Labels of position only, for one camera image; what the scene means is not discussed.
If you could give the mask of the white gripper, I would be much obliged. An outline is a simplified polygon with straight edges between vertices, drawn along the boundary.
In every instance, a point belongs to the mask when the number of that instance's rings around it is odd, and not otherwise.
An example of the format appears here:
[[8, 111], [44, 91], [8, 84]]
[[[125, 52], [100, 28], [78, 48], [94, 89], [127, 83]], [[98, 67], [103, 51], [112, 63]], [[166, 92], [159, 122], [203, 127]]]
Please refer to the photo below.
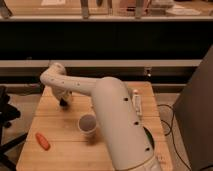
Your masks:
[[53, 96], [60, 101], [59, 105], [63, 108], [68, 107], [68, 100], [71, 97], [71, 92], [68, 90], [63, 90], [58, 87], [53, 87], [51, 89]]

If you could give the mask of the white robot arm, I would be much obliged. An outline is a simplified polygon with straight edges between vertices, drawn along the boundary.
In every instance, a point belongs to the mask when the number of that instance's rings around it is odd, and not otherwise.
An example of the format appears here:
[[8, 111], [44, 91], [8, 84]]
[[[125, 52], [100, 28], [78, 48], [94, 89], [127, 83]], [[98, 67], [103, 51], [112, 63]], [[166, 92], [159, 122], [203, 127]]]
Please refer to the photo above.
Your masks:
[[163, 171], [135, 111], [131, 89], [115, 77], [88, 78], [66, 74], [53, 63], [40, 75], [52, 89], [91, 97], [100, 130], [116, 171]]

